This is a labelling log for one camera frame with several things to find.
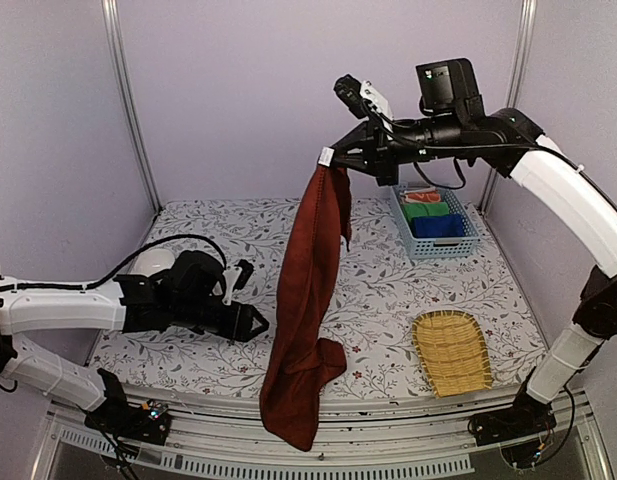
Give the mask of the brown towel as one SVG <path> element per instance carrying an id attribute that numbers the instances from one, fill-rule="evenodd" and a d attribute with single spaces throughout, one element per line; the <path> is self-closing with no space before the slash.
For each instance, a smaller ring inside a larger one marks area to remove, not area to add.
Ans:
<path id="1" fill-rule="evenodd" d="M 276 292 L 276 330 L 259 409 L 264 428 L 309 451 L 319 425 L 320 392 L 346 371 L 341 343 L 319 334 L 351 237 L 351 192 L 343 168 L 319 166 L 301 199 Z"/>

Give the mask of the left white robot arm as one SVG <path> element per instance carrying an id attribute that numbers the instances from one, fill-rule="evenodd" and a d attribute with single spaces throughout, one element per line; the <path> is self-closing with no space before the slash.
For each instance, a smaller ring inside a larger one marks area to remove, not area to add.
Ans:
<path id="1" fill-rule="evenodd" d="M 37 330 L 163 332 L 172 326 L 248 342 L 269 328 L 252 305 L 234 299 L 251 275 L 235 267 L 171 266 L 117 275 L 103 284 L 23 283 L 0 276 L 0 377 L 74 404 L 87 427 L 114 439 L 164 445 L 172 418 L 165 403 L 129 403 L 118 377 L 77 365 L 26 338 Z"/>

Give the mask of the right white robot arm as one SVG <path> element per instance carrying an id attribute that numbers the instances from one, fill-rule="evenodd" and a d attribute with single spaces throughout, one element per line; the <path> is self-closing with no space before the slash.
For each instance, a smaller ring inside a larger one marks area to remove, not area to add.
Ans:
<path id="1" fill-rule="evenodd" d="M 452 157 L 484 160 L 533 194 L 595 261 L 570 325 L 520 386 L 511 406 L 473 415 L 469 432 L 489 445 L 555 427 L 552 401 L 617 335 L 617 207 L 532 120 L 515 109 L 492 115 L 450 113 L 386 120 L 369 111 L 361 123 L 322 150 L 319 164 L 346 167 L 394 185 L 399 167 Z"/>

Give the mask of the blue towel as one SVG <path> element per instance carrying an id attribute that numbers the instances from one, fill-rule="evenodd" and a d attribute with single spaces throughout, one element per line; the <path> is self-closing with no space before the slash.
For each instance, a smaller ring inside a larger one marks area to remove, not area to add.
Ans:
<path id="1" fill-rule="evenodd" d="M 415 218 L 411 222 L 411 228 L 417 238 L 454 238 L 465 235 L 464 224 L 459 214 Z"/>

